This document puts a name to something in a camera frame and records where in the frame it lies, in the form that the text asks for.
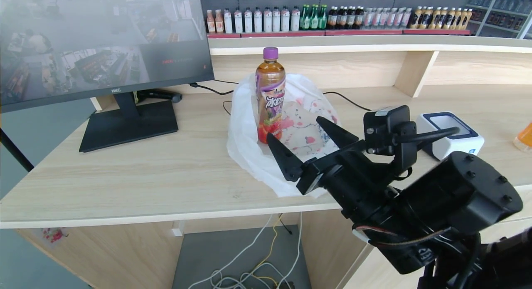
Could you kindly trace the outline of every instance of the plastic bag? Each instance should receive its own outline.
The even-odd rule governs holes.
[[[321,158],[338,149],[316,122],[318,115],[340,125],[336,111],[312,81],[302,75],[287,74],[281,142],[302,161]],[[270,186],[277,196],[301,196],[296,183],[283,177],[268,145],[258,140],[257,122],[255,75],[251,74],[238,84],[232,96],[229,156],[255,179]],[[325,190],[318,188],[309,195],[317,197],[323,193]]]

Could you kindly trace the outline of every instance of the robotic arm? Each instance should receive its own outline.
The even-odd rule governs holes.
[[[458,132],[416,133],[410,109],[371,111],[365,140],[323,117],[317,122],[338,150],[302,162],[272,134],[268,146],[288,181],[307,194],[323,187],[354,223],[353,232],[374,245],[400,274],[425,267],[418,289],[524,288],[532,285],[532,230],[490,245],[479,232],[523,208],[517,191],[490,164],[455,151],[404,190],[417,152]],[[393,156],[375,163],[365,156]]]

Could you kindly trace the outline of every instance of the white barcode scanner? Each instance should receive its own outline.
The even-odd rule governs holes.
[[[416,119],[416,125],[418,134],[450,127],[460,128],[460,132],[457,134],[439,139],[423,148],[425,152],[437,160],[443,160],[452,151],[463,151],[477,155],[484,145],[484,137],[449,111],[420,114]]]

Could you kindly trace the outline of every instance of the monitor screen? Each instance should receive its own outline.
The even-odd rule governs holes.
[[[214,79],[200,0],[0,0],[2,111]]]

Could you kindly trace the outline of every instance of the monitor stand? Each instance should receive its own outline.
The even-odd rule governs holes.
[[[80,152],[177,132],[171,101],[137,106],[131,92],[115,94],[120,109],[93,113],[83,135]]]

